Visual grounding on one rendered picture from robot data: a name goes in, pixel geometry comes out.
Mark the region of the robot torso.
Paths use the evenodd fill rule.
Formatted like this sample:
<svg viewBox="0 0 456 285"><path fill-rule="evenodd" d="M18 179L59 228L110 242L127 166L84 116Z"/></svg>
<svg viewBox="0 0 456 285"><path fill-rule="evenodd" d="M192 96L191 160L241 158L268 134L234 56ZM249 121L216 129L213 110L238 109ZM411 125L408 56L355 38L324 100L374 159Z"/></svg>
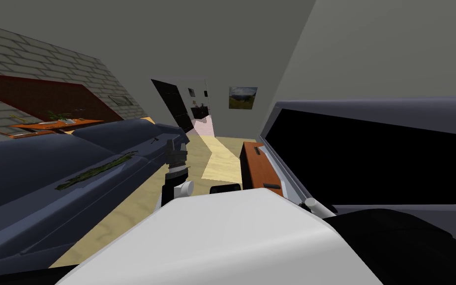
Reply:
<svg viewBox="0 0 456 285"><path fill-rule="evenodd" d="M326 221L260 188L174 199L56 285L383 285Z"/></svg>

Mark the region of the orange table with plants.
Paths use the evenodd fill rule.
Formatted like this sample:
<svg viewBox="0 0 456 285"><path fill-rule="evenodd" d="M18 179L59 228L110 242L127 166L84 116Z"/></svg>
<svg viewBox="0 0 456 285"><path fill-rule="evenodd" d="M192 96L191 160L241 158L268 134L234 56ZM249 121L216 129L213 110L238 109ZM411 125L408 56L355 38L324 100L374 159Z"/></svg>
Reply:
<svg viewBox="0 0 456 285"><path fill-rule="evenodd" d="M35 137L41 135L49 134L70 134L72 131L79 129L81 127L87 127L99 123L104 123L103 120L90 120L84 118L72 119L70 118L71 114L62 113L54 114L49 113L50 121L42 122L27 122L22 120L23 123L17 125L10 125L12 128L21 129L27 134L24 135L14 135L14 138L17 137Z"/></svg>

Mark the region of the dark blue sofa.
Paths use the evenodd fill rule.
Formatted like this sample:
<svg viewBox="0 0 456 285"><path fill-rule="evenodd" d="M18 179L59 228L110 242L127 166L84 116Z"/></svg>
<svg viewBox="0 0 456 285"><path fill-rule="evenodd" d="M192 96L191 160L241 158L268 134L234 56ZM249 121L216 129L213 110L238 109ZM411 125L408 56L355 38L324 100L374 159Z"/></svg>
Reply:
<svg viewBox="0 0 456 285"><path fill-rule="evenodd" d="M165 164L179 127L133 119L0 142L0 275L46 269Z"/></svg>

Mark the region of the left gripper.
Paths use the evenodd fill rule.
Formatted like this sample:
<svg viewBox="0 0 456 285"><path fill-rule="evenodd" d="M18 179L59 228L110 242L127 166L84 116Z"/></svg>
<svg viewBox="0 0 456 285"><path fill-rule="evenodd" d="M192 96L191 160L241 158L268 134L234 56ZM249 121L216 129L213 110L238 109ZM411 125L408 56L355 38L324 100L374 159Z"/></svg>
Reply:
<svg viewBox="0 0 456 285"><path fill-rule="evenodd" d="M167 140L166 144L166 164L169 166L184 166L187 160L186 143L181 143L179 148L172 139Z"/></svg>

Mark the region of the large black television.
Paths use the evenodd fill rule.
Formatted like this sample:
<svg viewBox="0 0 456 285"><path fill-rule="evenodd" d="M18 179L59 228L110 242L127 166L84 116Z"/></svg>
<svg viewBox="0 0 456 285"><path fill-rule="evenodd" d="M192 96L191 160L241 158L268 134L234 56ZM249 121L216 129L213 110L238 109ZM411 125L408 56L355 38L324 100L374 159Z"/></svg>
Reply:
<svg viewBox="0 0 456 285"><path fill-rule="evenodd" d="M456 237L456 96L279 101L258 139L300 198L395 209Z"/></svg>

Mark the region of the landscape picture on wall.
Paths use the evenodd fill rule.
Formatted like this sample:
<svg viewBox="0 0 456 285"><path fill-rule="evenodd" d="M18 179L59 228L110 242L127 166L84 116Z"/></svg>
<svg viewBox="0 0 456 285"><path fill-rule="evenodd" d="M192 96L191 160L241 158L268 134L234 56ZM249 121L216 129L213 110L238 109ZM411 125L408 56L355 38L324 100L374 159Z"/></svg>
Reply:
<svg viewBox="0 0 456 285"><path fill-rule="evenodd" d="M257 90L257 87L229 87L228 108L251 110Z"/></svg>

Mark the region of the dark red wall panel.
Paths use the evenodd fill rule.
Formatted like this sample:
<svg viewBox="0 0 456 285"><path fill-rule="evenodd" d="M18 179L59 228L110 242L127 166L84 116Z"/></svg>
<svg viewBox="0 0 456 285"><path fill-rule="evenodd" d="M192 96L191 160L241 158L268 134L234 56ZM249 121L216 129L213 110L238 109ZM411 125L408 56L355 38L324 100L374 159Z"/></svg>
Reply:
<svg viewBox="0 0 456 285"><path fill-rule="evenodd" d="M72 119L122 120L81 84L0 75L0 101L41 120L64 113Z"/></svg>

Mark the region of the orange wooden cabinet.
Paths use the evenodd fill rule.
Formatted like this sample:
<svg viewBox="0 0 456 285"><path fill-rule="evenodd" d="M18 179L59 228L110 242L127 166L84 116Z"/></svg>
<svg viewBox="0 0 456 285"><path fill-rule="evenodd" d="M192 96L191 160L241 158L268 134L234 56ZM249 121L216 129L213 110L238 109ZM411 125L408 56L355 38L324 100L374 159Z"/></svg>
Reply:
<svg viewBox="0 0 456 285"><path fill-rule="evenodd" d="M242 188L267 188L279 196L283 195L280 179L268 157L260 149L259 142L244 142L239 156Z"/></svg>

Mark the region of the black door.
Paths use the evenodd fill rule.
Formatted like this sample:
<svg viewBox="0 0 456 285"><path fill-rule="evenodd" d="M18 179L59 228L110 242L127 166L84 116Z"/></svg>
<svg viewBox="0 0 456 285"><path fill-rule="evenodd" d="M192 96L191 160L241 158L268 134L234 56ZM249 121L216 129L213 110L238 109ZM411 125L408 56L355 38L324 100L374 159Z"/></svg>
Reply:
<svg viewBox="0 0 456 285"><path fill-rule="evenodd" d="M151 79L157 89L163 102L166 104L170 114L176 121L177 125L188 133L193 129L192 121L187 113L186 106L183 102L179 89L176 85Z"/></svg>

